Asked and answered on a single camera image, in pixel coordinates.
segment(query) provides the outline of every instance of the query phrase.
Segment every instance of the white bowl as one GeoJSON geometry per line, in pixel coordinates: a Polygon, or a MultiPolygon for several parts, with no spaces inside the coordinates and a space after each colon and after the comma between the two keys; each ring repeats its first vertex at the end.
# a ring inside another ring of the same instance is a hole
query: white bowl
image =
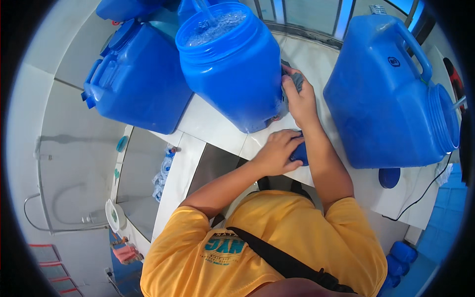
{"type": "Polygon", "coordinates": [[[127,218],[122,207],[112,202],[110,199],[105,203],[105,216],[107,217],[107,221],[114,233],[117,233],[119,229],[125,227],[127,218]]]}

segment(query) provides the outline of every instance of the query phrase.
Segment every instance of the black shoulder strap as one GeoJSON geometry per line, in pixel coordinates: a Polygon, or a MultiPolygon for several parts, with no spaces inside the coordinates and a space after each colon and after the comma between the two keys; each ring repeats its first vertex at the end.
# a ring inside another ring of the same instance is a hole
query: black shoulder strap
{"type": "Polygon", "coordinates": [[[228,227],[228,230],[236,233],[242,240],[247,242],[249,247],[266,261],[272,268],[277,270],[285,278],[306,278],[320,286],[335,292],[355,293],[353,289],[346,285],[338,284],[338,279],[330,273],[315,271],[304,263],[268,244],[262,239],[236,227],[228,227]]]}

